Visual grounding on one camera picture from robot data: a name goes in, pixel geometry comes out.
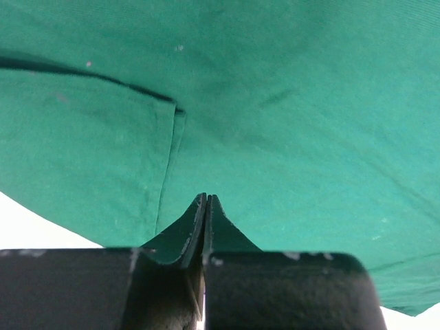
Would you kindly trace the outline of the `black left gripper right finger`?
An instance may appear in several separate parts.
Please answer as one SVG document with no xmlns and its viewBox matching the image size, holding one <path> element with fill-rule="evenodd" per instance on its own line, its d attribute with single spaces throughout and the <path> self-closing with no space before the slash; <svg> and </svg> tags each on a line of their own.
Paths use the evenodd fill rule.
<svg viewBox="0 0 440 330">
<path fill-rule="evenodd" d="M 207 329 L 384 329 L 369 273 L 338 252 L 265 252 L 206 205 Z"/>
</svg>

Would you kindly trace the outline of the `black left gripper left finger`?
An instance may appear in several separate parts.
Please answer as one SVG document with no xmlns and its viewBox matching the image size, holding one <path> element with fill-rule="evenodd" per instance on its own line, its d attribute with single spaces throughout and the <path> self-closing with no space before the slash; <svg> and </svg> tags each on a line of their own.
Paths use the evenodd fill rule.
<svg viewBox="0 0 440 330">
<path fill-rule="evenodd" d="M 2 329 L 195 329 L 206 195 L 140 247 L 100 247 L 48 221 L 1 234 Z"/>
</svg>

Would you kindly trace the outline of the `dark green surgical cloth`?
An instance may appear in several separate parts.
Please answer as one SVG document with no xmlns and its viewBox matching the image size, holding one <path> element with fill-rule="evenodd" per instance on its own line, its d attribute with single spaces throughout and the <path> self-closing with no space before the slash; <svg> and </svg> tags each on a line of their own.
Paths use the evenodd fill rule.
<svg viewBox="0 0 440 330">
<path fill-rule="evenodd" d="M 1 192 L 104 246 L 199 193 L 439 302 L 438 1 L 2 1 Z"/>
</svg>

